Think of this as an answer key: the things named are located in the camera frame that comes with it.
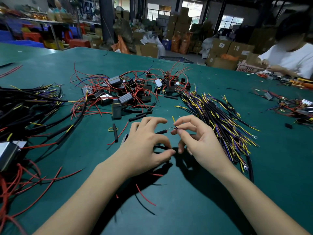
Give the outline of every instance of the white t-shirt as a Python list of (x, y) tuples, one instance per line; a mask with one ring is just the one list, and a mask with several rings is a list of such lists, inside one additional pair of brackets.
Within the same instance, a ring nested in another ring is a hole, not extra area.
[(310, 43), (293, 52), (286, 52), (274, 45), (259, 58), (267, 59), (272, 66), (279, 65), (287, 68), (303, 78), (309, 79), (313, 74), (313, 45)]

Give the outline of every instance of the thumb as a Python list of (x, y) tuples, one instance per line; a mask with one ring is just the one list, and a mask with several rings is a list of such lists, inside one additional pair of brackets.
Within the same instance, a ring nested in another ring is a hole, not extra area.
[(162, 164), (163, 162), (167, 162), (170, 160), (171, 156), (173, 156), (176, 153), (173, 149), (168, 149), (162, 153), (154, 154), (154, 157), (156, 158), (156, 162), (158, 162), (158, 165)]
[(185, 130), (183, 129), (178, 129), (177, 134), (180, 136), (182, 141), (187, 145), (187, 147), (191, 148), (194, 140), (190, 134), (188, 134)]

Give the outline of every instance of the warehouse floor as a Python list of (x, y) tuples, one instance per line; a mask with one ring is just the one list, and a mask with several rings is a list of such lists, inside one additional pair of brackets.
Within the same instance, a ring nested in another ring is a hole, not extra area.
[(194, 62), (194, 64), (204, 63), (205, 62), (205, 59), (201, 59), (201, 55), (192, 54), (192, 53), (189, 53), (189, 54), (186, 54), (186, 55), (182, 55), (180, 53), (166, 51), (166, 56), (167, 57), (183, 57), (183, 58), (186, 58), (186, 59)]

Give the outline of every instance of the right hand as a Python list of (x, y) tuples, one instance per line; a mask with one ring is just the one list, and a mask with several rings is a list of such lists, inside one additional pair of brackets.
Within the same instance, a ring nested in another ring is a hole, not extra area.
[(268, 61), (267, 59), (259, 60), (258, 63), (259, 63), (259, 64), (262, 64), (262, 65), (264, 65), (264, 66), (266, 66), (266, 67), (269, 66), (269, 61)]
[[(171, 134), (178, 134), (181, 140), (178, 143), (178, 153), (184, 152), (185, 145), (197, 162), (215, 177), (221, 172), (234, 168), (227, 158), (221, 144), (216, 138), (213, 129), (194, 115), (180, 117), (175, 123), (178, 130)], [(196, 132), (188, 134), (186, 130)]]

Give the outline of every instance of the blue plastic crate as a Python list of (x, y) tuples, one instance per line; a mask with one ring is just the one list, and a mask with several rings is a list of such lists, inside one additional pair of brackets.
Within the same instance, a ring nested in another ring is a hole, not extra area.
[(0, 30), (0, 41), (13, 40), (10, 31)]
[(31, 41), (31, 40), (0, 41), (0, 43), (10, 43), (10, 44), (16, 44), (16, 45), (45, 48), (43, 43), (35, 42), (35, 41)]
[(159, 59), (165, 59), (175, 62), (182, 62), (182, 63), (194, 63), (190, 61), (189, 59), (183, 58), (183, 57), (167, 57), (167, 56), (159, 56)]
[(171, 50), (172, 41), (169, 39), (163, 39), (162, 44), (165, 47), (165, 50)]

